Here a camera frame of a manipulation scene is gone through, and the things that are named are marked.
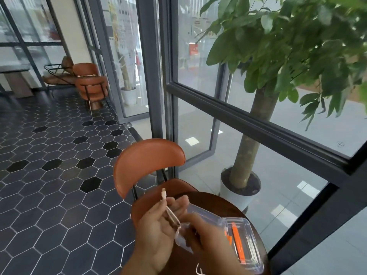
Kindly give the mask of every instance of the tree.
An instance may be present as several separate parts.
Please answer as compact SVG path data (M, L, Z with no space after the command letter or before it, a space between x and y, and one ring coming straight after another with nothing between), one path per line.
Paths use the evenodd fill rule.
M300 85L319 90L299 101L306 130L319 108L318 114L340 116L356 89L367 112L367 0L277 0L278 11L251 11L249 0L209 0L200 14L216 1L218 19L199 39L219 34L206 64L227 63L231 73L246 73L245 91L255 92L252 116L269 121L278 101L297 103ZM328 110L325 99L331 99ZM258 147L242 136L229 178L236 188L247 185Z

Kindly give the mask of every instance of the foliage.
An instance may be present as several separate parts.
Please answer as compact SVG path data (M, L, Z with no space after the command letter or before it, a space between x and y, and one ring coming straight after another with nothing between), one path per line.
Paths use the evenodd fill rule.
M216 1L218 19L199 39L222 31L208 65L227 63L232 73L240 66L246 92L266 87L265 94L279 101L296 103L297 86L317 85L319 93L300 99L307 128L318 108L340 116L356 87L367 112L367 0L277 0L278 11L251 10L249 0L209 0L200 14Z

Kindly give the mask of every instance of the chair seat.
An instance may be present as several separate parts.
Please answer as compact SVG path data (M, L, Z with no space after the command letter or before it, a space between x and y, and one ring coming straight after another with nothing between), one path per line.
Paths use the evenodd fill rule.
M88 100L87 94L85 92L79 91L80 96L84 99L84 100ZM108 96L108 90L105 89L105 95ZM104 95L102 90L98 93L90 93L89 94L89 99L90 101L98 101L98 100L103 100L104 99Z
M77 77L69 73L45 75L42 80L50 85L74 85Z
M131 208L131 219L136 227L143 215L159 200L162 199L162 188L166 189L167 197L174 197L180 193L197 191L194 187L181 179L170 179L137 199Z

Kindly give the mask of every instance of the clear plastic box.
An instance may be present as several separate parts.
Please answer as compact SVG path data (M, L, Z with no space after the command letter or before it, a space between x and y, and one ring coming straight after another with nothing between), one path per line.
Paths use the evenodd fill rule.
M250 270L253 274L261 274L264 271L264 264L260 258L254 232L252 231L250 222L246 218L221 218L214 213L192 204L188 207L188 213L197 213L204 221L222 228L223 233L227 235L228 241L231 242L231 246L244 268ZM188 228L189 226L190 224L188 223L181 224L182 228ZM186 240L179 234L179 231L176 233L175 242L178 246L193 253L191 248L186 246Z

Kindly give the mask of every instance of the person's left hand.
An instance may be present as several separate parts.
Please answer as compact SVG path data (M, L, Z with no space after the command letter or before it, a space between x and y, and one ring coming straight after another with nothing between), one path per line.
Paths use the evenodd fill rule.
M180 218L187 213L189 198L184 195L175 200L167 198L156 203L140 219L136 229L136 240L134 254L159 273L166 265L173 247L175 229L168 222L166 206L169 206L173 213Z

